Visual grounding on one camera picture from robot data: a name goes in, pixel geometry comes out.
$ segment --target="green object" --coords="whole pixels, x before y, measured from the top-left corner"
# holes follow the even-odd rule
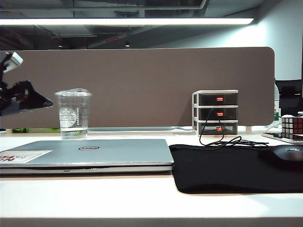
[[[13,133],[43,133],[43,132],[60,132],[60,128],[15,128]]]
[[[279,112],[275,112],[274,121],[279,121]]]

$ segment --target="water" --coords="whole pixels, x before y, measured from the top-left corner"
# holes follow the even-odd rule
[[[63,140],[87,138],[87,127],[61,128],[61,138]]]

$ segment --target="ceiling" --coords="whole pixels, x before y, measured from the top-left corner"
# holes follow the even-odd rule
[[[269,0],[2,0],[0,18],[256,17]],[[1,50],[150,46],[222,26],[0,26]]]

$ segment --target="white desk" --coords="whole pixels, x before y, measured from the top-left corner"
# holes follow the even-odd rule
[[[199,145],[195,135],[135,134],[91,133],[89,139],[164,138],[169,145]],[[243,138],[282,143],[258,133]],[[59,139],[57,133],[2,133],[0,150]],[[2,227],[303,226],[303,194],[188,195],[176,189],[171,175],[2,178],[0,198]]]

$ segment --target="drawer organizer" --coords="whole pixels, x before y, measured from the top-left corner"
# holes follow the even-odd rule
[[[238,90],[194,92],[192,94],[192,128],[198,135],[202,131],[203,135],[222,135],[223,133],[236,135],[238,133]]]

